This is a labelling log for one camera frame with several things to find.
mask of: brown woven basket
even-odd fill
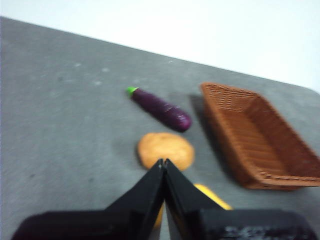
[[[320,159],[256,92],[201,84],[205,113],[237,180],[251,189],[320,186]]]

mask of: gray tabletop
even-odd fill
[[[183,172],[193,183],[236,209],[301,213],[320,235],[320,188],[250,190],[233,179],[203,116],[207,81],[261,93],[320,154],[320,95],[310,89],[1,18],[1,239],[33,214],[103,209],[146,173],[139,139],[174,132],[130,101],[128,86],[190,113],[192,127],[176,134],[195,148]]]

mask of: eggplant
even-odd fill
[[[191,117],[179,106],[168,103],[139,87],[130,86],[127,91],[131,98],[145,111],[168,127],[179,132],[184,132],[190,128]]]

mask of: yellow object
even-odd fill
[[[144,135],[137,146],[143,166],[147,169],[159,159],[170,159],[180,170],[186,170],[194,161],[195,150],[182,136],[169,132],[150,132]]]
[[[204,193],[207,197],[212,199],[216,204],[222,207],[224,210],[232,210],[233,208],[223,201],[218,195],[216,195],[213,191],[211,191],[207,186],[202,184],[194,184],[194,186],[199,189],[202,193]]]
[[[156,220],[155,220],[155,223],[154,223],[154,226],[153,226],[154,229],[160,227],[160,225],[161,225],[163,210],[164,210],[164,204],[162,203],[161,208],[160,208],[159,213],[158,213],[158,216],[156,217]]]

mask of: round cookie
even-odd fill
[[[150,132],[138,143],[142,165],[150,169],[159,159],[170,159],[180,170],[187,169],[194,161],[195,151],[183,137],[168,132]]]

